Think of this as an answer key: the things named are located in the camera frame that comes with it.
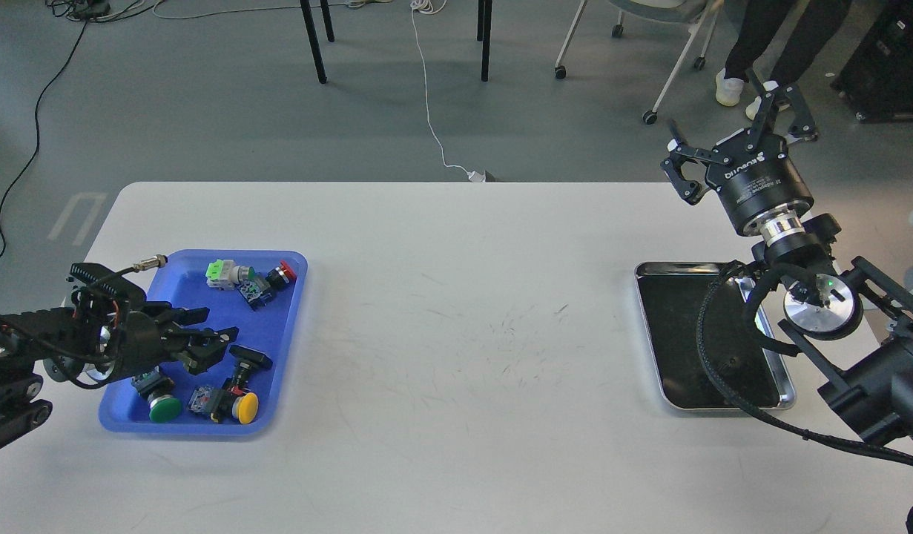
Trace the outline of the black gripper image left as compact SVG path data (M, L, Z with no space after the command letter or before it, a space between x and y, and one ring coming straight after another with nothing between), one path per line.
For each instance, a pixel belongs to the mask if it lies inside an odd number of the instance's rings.
M223 360L226 349L240 332L185 328L205 322L208 307L174 307L171 302L150 302L111 332L108 342L108 379L117 381L150 371L165 361L176 361L191 375L199 375Z

